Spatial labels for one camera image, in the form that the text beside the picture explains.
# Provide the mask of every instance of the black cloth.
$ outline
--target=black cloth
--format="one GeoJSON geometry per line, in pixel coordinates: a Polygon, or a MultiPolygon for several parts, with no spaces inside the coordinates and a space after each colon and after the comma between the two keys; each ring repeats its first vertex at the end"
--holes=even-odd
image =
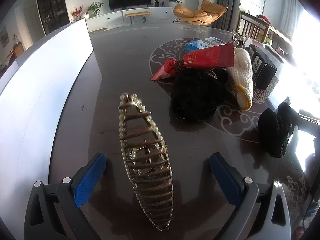
{"type": "Polygon", "coordinates": [[[283,157],[290,136],[297,125],[299,116],[286,102],[278,106],[278,112],[267,108],[259,117],[260,143],[272,157],[283,157]]]}
{"type": "Polygon", "coordinates": [[[171,104],[173,111],[187,121],[201,121],[211,117],[226,97],[228,73],[224,69],[207,71],[185,68],[173,82],[171,104]]]}

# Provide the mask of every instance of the white vase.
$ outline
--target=white vase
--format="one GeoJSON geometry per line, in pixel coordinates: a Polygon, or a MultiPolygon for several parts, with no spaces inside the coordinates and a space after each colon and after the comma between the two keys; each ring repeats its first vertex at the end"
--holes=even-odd
{"type": "Polygon", "coordinates": [[[89,14],[84,13],[83,15],[81,15],[81,18],[85,18],[86,20],[90,18],[89,14]]]}
{"type": "Polygon", "coordinates": [[[178,3],[177,2],[169,2],[169,7],[175,7],[178,3]]]}

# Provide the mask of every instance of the red packaging bag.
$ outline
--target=red packaging bag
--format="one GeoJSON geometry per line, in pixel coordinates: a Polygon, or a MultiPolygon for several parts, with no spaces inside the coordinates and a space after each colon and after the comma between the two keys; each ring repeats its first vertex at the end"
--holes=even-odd
{"type": "MultiPolygon", "coordinates": [[[[233,43],[190,51],[183,56],[183,67],[201,68],[203,70],[215,67],[234,67],[233,43]]],[[[168,59],[164,65],[153,75],[151,80],[175,77],[177,60],[168,59]]]]}

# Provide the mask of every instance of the white cabinet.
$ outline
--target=white cabinet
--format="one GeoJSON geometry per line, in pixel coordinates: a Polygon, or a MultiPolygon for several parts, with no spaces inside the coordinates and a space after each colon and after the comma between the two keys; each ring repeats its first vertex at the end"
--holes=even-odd
{"type": "Polygon", "coordinates": [[[151,15],[153,20],[174,20],[176,17],[173,14],[171,7],[153,7],[151,15]]]}
{"type": "MultiPolygon", "coordinates": [[[[87,20],[88,31],[92,32],[102,28],[112,29],[120,26],[129,26],[129,17],[125,17],[128,13],[137,13],[148,11],[151,15],[146,15],[147,24],[148,23],[163,23],[172,22],[176,19],[172,12],[171,7],[147,7],[147,8],[137,8],[128,9],[117,12],[110,12],[96,17],[89,18],[87,20]]],[[[134,23],[142,24],[141,16],[134,17],[134,23]]]]}
{"type": "Polygon", "coordinates": [[[108,26],[117,25],[123,23],[122,13],[114,12],[108,13],[95,18],[97,29],[106,28],[108,26]]]}
{"type": "Polygon", "coordinates": [[[87,27],[88,27],[88,31],[91,32],[93,30],[96,30],[97,29],[97,23],[96,23],[96,19],[88,19],[86,20],[87,22],[87,27]]]}

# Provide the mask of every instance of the blue gripper pad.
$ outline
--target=blue gripper pad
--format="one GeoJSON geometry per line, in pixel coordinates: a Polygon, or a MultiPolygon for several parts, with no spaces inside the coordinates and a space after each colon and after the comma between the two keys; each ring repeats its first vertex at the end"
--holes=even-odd
{"type": "Polygon", "coordinates": [[[87,203],[105,169],[106,158],[102,153],[97,153],[85,167],[80,168],[74,175],[71,188],[77,207],[87,203]]]}
{"type": "Polygon", "coordinates": [[[215,176],[229,204],[239,207],[242,202],[244,184],[236,168],[231,167],[220,153],[210,156],[210,170],[215,176]]]}

